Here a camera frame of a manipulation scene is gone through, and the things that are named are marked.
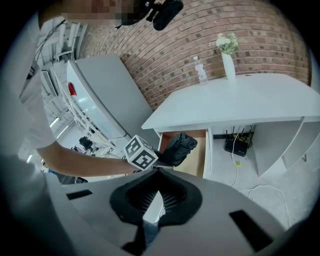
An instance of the white cable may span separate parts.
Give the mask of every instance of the white cable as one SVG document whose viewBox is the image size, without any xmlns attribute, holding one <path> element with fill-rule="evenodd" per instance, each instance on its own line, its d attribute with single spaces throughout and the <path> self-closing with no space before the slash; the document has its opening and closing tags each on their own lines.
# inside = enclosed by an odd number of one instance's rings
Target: white cable
<svg viewBox="0 0 320 256">
<path fill-rule="evenodd" d="M 255 199 L 255 195 L 254 195 L 254 193 L 253 193 L 253 190 L 258 189 L 258 188 L 263 188 L 263 187 L 269 188 L 269 189 L 274 189 L 274 190 L 276 191 L 278 197 L 280 198 L 281 202 L 282 202 L 283 205 L 284 205 L 286 218 L 287 218 L 287 220 L 288 220 L 288 227 L 290 228 L 290 226 L 291 226 L 291 223 L 290 223 L 291 218 L 290 218 L 290 215 L 289 215 L 289 210 L 288 210 L 287 202 L 286 202 L 284 193 L 283 193 L 280 189 L 275 188 L 275 187 L 273 187 L 273 186 L 271 186 L 271 185 L 257 185 L 257 186 L 255 186 L 254 188 L 238 188 L 237 191 L 239 191 L 239 192 L 241 192 L 241 191 L 249 191 L 249 193 L 248 193 L 248 198 L 250 199 L 250 195 L 252 194 L 251 200 L 253 201 L 253 200 Z"/>
<path fill-rule="evenodd" d="M 236 184 L 236 182 L 237 182 L 237 180 L 238 180 L 238 174 L 239 174 L 238 166 L 237 166 L 237 164 L 236 164 L 236 162 L 235 162 L 235 160 L 234 160 L 235 142 L 236 142 L 236 139 L 237 139 L 238 136 L 239 136 L 239 132 L 237 133 L 235 139 L 233 140 L 233 146 L 232 146 L 232 154 L 231 154 L 231 157 L 232 157 L 232 161 L 233 161 L 233 163 L 234 163 L 234 165 L 235 165 L 235 168 L 236 168 L 236 177 L 235 177 L 235 181 L 234 181 L 234 183 L 232 184 L 231 188 L 233 188 L 234 185 Z"/>
<path fill-rule="evenodd" d="M 236 137 L 235 137 L 235 139 L 234 139 L 234 141 L 233 141 L 233 147 L 232 147 L 232 153 L 231 153 L 232 161 L 233 161 L 233 163 L 234 163 L 234 165 L 235 165 L 235 167 L 236 167 L 236 177 L 235 177 L 235 181 L 234 181 L 234 183 L 232 184 L 231 188 L 233 188 L 234 185 L 236 184 L 236 182 L 237 182 L 237 180 L 238 180 L 238 175 L 239 175 L 239 169 L 238 169 L 238 166 L 237 166 L 237 164 L 236 164 L 236 162 L 235 162 L 235 160 L 234 160 L 235 142 L 236 142 L 236 139 L 238 138 L 238 136 L 239 136 L 239 133 L 237 133 L 237 135 L 236 135 Z M 265 187 L 265 188 L 269 188 L 269 189 L 274 189 L 274 190 L 276 191 L 278 197 L 280 198 L 281 202 L 282 202 L 283 205 L 284 205 L 286 218 L 287 218 L 287 220 L 288 220 L 288 226 L 289 226 L 289 228 L 290 228 L 290 226 L 291 226 L 291 224 L 290 224 L 291 218 L 290 218 L 290 215 L 289 215 L 289 210 L 288 210 L 288 207 L 287 207 L 287 202 L 286 202 L 284 193 L 283 193 L 280 189 L 275 188 L 275 187 L 273 187 L 273 186 L 271 186 L 271 185 L 257 185 L 257 186 L 255 186 L 254 188 L 237 188 L 236 190 L 237 190 L 237 191 L 249 191 L 249 193 L 248 193 L 248 198 L 250 199 L 250 195 L 252 194 L 251 200 L 253 201 L 253 200 L 255 199 L 255 195 L 254 195 L 254 193 L 253 193 L 253 190 L 258 189 L 258 188 L 261 188 L 261 187 Z"/>
</svg>

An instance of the desk leg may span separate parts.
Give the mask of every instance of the desk leg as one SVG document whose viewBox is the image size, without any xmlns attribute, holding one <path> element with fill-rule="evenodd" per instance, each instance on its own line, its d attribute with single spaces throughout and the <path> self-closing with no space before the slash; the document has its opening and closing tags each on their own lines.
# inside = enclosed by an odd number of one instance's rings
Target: desk leg
<svg viewBox="0 0 320 256">
<path fill-rule="evenodd" d="M 300 121 L 264 122 L 256 125 L 252 138 L 258 176 L 265 173 L 294 141 L 303 124 Z"/>
<path fill-rule="evenodd" d="M 212 180 L 212 165 L 213 165 L 213 135 L 211 127 L 205 132 L 205 159 L 204 159 L 204 170 L 203 178 Z"/>
<path fill-rule="evenodd" d="M 282 158 L 286 168 L 292 168 L 311 148 L 320 135 L 320 122 L 304 122 Z"/>
<path fill-rule="evenodd" d="M 320 135 L 307 151 L 307 165 L 313 172 L 320 169 Z"/>
</svg>

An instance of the white floor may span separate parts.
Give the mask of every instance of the white floor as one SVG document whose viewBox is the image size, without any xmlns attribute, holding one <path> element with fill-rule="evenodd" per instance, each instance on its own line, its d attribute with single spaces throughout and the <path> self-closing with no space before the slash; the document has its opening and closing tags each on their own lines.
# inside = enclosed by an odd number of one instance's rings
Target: white floor
<svg viewBox="0 0 320 256">
<path fill-rule="evenodd" d="M 215 169 L 211 174 L 211 180 L 231 186 L 237 175 L 237 169 L 232 161 L 231 154 L 224 150 L 224 140 L 213 141 L 213 156 Z M 290 226 L 303 220 L 312 210 L 319 195 L 320 169 L 315 169 L 308 161 L 302 159 L 289 171 L 273 176 L 258 177 L 255 166 L 254 152 L 250 148 L 245 157 L 234 155 L 234 160 L 241 163 L 238 167 L 238 179 L 235 189 L 252 189 L 257 185 L 271 185 L 280 189 L 285 197 L 290 215 Z M 274 189 L 260 187 L 254 190 L 254 202 L 272 214 L 284 228 L 288 228 L 286 210 Z"/>
</svg>

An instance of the wooden drawer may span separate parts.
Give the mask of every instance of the wooden drawer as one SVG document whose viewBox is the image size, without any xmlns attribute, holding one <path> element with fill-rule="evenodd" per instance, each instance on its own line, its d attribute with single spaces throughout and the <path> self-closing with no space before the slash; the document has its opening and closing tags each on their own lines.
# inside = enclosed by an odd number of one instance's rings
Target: wooden drawer
<svg viewBox="0 0 320 256">
<path fill-rule="evenodd" d="M 208 130 L 184 130 L 163 132 L 160 136 L 158 151 L 161 153 L 166 149 L 170 139 L 177 134 L 186 133 L 193 137 L 197 142 L 197 146 L 191 150 L 186 159 L 173 169 L 178 172 L 188 173 L 194 176 L 205 178 L 211 172 L 211 148 L 212 136 Z"/>
</svg>

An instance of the white desk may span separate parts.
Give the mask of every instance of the white desk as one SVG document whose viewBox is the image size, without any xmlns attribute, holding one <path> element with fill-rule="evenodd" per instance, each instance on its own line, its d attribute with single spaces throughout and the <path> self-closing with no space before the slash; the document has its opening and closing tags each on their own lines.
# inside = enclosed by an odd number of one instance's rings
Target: white desk
<svg viewBox="0 0 320 256">
<path fill-rule="evenodd" d="M 213 129 L 256 124 L 258 175 L 275 164 L 290 169 L 320 133 L 320 94 L 284 74 L 237 75 L 173 92 L 142 125 L 160 134 L 206 131 L 203 177 L 214 169 Z"/>
</svg>

